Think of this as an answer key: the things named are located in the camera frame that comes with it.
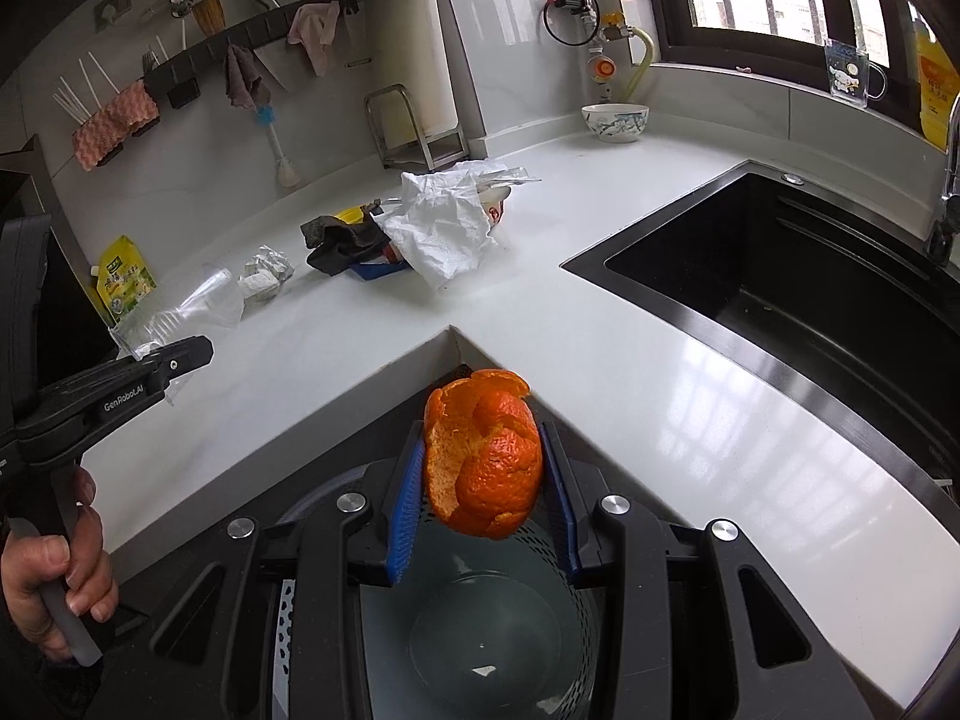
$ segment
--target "mug handle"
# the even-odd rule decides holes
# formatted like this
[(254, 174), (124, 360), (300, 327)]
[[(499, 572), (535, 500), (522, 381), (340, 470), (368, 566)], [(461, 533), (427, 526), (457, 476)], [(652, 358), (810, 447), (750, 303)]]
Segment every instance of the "mug handle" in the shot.
[(883, 79), (883, 86), (880, 88), (880, 93), (876, 95), (870, 94), (870, 79), (867, 79), (867, 99), (868, 100), (880, 100), (887, 93), (887, 74), (886, 71), (880, 66), (877, 65), (877, 62), (870, 61), (870, 67), (880, 73), (880, 77)]

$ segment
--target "white countertop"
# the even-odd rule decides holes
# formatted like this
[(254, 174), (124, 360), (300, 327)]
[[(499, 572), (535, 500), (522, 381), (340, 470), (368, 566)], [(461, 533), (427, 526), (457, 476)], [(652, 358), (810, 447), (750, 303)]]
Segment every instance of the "white countertop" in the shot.
[(213, 242), (198, 260), (237, 269), (267, 244), (296, 273), (217, 346), (174, 406), (138, 416), (85, 456), (119, 575), (150, 565), (459, 359), (489, 358), (689, 524), (733, 519), (830, 643), (905, 706), (960, 627), (960, 545), (811, 413), (559, 267), (748, 158), (794, 167), (875, 210), (896, 208), (895, 190), (809, 149), (664, 116), (632, 145), (584, 133), (506, 157), (543, 180), (515, 188), (494, 231), (500, 246), (480, 271), (438, 293), (413, 271), (363, 282), (304, 264), (301, 223), (397, 185), (376, 160)]

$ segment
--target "window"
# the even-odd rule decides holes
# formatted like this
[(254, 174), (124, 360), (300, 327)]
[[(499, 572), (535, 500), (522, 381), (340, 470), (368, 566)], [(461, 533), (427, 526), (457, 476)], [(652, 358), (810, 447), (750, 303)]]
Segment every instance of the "window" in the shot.
[(871, 108), (920, 128), (906, 0), (654, 0), (654, 12), (667, 61), (750, 68), (823, 90), (824, 42), (856, 45), (889, 81), (886, 97)]

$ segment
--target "floral bowl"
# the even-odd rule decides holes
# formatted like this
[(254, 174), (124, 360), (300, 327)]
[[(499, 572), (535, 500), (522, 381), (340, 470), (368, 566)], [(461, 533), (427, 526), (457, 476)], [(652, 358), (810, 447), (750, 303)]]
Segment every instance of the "floral bowl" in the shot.
[(601, 141), (632, 143), (647, 125), (650, 109), (632, 103), (602, 103), (581, 108), (587, 127)]

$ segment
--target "window frame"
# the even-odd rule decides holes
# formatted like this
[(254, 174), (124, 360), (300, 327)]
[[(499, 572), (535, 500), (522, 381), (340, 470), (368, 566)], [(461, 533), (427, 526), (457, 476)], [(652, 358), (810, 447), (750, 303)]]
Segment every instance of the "window frame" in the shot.
[[(693, 23), (690, 0), (651, 0), (661, 58), (666, 62), (742, 70), (752, 74), (829, 91), (824, 49), (779, 35), (739, 29), (711, 28)], [(731, 10), (730, 0), (724, 0)], [(767, 0), (768, 18), (771, 1)], [(823, 0), (827, 35), (848, 45), (856, 45), (856, 22), (851, 0)], [(905, 0), (880, 0), (890, 67), (887, 93), (882, 100), (870, 100), (869, 107), (920, 132), (920, 85), (911, 71), (906, 44), (909, 13)]]

